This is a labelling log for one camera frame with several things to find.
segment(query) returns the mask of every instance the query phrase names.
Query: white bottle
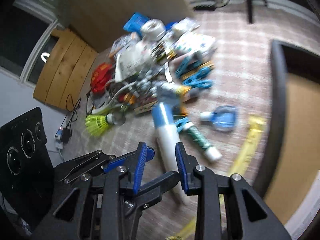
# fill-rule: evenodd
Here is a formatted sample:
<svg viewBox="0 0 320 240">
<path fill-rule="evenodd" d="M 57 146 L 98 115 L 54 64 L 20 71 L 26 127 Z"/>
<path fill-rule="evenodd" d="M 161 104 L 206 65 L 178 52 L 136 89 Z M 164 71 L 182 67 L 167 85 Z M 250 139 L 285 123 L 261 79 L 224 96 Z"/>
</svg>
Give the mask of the white bottle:
<svg viewBox="0 0 320 240">
<path fill-rule="evenodd" d="M 166 171 L 178 171 L 175 151 L 177 142 L 181 140 L 173 121 L 172 111 L 169 105 L 160 102 L 152 108 L 151 114 L 164 167 Z M 172 190 L 180 202 L 185 205 L 189 203 L 189 198 L 181 188 L 180 182 Z"/>
</svg>

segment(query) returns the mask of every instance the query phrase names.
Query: yellow shuttlecock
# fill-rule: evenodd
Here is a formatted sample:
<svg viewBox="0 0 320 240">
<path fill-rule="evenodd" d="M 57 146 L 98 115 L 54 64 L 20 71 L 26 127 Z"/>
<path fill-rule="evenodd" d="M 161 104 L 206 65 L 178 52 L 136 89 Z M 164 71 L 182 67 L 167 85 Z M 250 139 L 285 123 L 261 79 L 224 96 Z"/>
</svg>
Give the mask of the yellow shuttlecock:
<svg viewBox="0 0 320 240">
<path fill-rule="evenodd" d="M 105 130 L 110 128 L 105 115 L 88 115 L 85 119 L 85 126 L 90 134 L 94 136 L 101 135 Z"/>
</svg>

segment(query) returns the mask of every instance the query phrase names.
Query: black speaker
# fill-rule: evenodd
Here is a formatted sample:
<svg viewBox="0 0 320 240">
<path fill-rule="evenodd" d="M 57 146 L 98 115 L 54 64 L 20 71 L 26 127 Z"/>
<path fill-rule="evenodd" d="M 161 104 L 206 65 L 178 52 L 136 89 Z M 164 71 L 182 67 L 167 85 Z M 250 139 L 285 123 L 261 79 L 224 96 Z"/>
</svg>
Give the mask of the black speaker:
<svg viewBox="0 0 320 240">
<path fill-rule="evenodd" d="M 0 191 L 32 229 L 51 206 L 53 166 L 39 107 L 0 128 Z"/>
</svg>

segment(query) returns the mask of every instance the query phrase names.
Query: white tape roll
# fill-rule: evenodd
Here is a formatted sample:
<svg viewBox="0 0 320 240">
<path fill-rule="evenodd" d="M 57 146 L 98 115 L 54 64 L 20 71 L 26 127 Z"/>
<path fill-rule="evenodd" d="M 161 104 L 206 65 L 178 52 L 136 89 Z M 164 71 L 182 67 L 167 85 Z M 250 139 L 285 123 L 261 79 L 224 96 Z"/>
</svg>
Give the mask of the white tape roll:
<svg viewBox="0 0 320 240">
<path fill-rule="evenodd" d="M 165 34 L 165 26 L 162 21 L 152 19 L 147 21 L 140 29 L 143 38 L 149 41 L 159 41 Z"/>
</svg>

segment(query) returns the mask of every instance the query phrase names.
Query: yellow measuring tape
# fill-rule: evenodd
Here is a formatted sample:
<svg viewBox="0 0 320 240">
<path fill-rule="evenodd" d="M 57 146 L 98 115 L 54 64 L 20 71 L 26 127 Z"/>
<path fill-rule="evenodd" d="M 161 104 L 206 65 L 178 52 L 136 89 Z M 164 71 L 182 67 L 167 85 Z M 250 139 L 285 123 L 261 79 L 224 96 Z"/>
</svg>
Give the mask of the yellow measuring tape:
<svg viewBox="0 0 320 240">
<path fill-rule="evenodd" d="M 249 131 L 247 137 L 241 147 L 238 157 L 234 161 L 232 167 L 228 171 L 227 176 L 233 173 L 244 175 L 247 170 L 252 157 L 255 155 L 258 144 L 261 139 L 262 132 L 266 125 L 266 119 L 257 115 L 250 115 L 249 117 Z M 219 195 L 220 203 L 223 203 L 223 195 Z M 196 217 L 194 217 L 178 234 L 169 236 L 166 240 L 186 240 L 196 230 Z"/>
</svg>

